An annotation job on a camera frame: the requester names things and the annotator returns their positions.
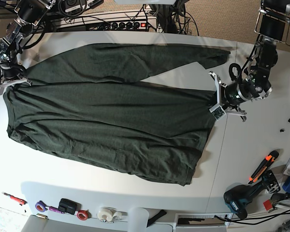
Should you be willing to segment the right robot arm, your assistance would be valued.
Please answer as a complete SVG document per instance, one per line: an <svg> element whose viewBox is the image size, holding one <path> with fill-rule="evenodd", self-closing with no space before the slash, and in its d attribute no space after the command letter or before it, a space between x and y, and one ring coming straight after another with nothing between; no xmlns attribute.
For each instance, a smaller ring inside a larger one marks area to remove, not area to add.
<svg viewBox="0 0 290 232"><path fill-rule="evenodd" d="M26 68L18 63L17 55L23 51L23 39L38 27L55 4L55 0L21 0L15 7L17 18L9 24L6 35L0 39L0 95L9 86L31 84Z"/></svg>

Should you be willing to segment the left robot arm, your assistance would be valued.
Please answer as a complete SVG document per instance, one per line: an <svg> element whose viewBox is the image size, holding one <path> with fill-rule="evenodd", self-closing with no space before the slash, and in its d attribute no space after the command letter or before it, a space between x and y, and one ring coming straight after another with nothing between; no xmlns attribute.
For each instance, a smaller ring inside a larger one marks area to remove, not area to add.
<svg viewBox="0 0 290 232"><path fill-rule="evenodd" d="M215 81L215 99L210 103L210 113L215 120L226 115L239 116L246 121L247 114L240 105L263 100L273 91L269 81L271 68L278 61L276 46L285 43L290 28L290 0L263 0L255 25L258 34L254 47L243 66L229 66L231 83L223 83L219 75L209 72Z"/></svg>

